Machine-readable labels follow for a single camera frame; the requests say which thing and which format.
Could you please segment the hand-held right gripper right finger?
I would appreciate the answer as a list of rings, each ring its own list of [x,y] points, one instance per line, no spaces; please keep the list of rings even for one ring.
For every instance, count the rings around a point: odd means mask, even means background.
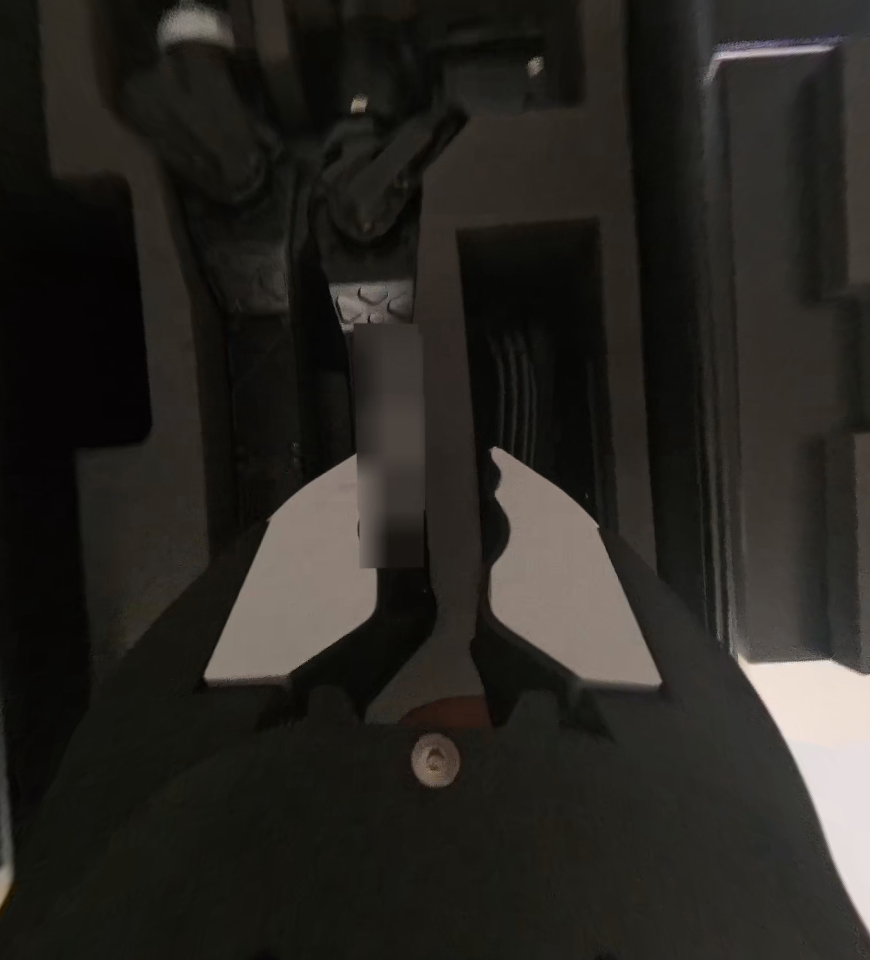
[[[488,547],[472,658],[487,690],[657,690],[662,677],[597,522],[489,450]]]

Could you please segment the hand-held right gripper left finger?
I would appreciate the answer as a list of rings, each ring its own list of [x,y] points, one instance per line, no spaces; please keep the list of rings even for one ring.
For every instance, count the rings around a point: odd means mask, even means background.
[[[286,682],[374,614],[361,564],[357,460],[307,483],[269,517],[203,672],[209,686]]]

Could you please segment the black foam insert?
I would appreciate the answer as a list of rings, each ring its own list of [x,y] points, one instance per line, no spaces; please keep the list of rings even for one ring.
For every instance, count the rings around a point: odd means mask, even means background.
[[[0,2],[0,668],[12,723],[94,679],[242,530],[269,576],[215,687],[341,683],[384,607],[348,470],[361,328],[410,327],[436,679],[496,711],[658,689],[587,546],[654,552],[624,30],[607,2]],[[570,536],[585,552],[575,558]]]

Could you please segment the black ribbed plates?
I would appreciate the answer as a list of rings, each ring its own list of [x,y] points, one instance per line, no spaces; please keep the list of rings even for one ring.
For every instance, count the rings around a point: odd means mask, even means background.
[[[505,451],[609,524],[610,426],[592,344],[569,325],[509,318],[468,347],[478,448]]]

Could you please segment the black notched foam block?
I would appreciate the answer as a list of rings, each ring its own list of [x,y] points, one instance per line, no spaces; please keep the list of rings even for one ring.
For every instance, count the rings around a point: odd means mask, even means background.
[[[718,51],[704,120],[719,634],[870,674],[870,35]]]

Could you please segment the black folded tripod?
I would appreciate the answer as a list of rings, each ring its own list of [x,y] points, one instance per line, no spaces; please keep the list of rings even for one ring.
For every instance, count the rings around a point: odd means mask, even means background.
[[[360,326],[414,322],[423,180],[467,121],[457,2],[106,2],[120,114],[225,318],[238,484],[349,455]]]

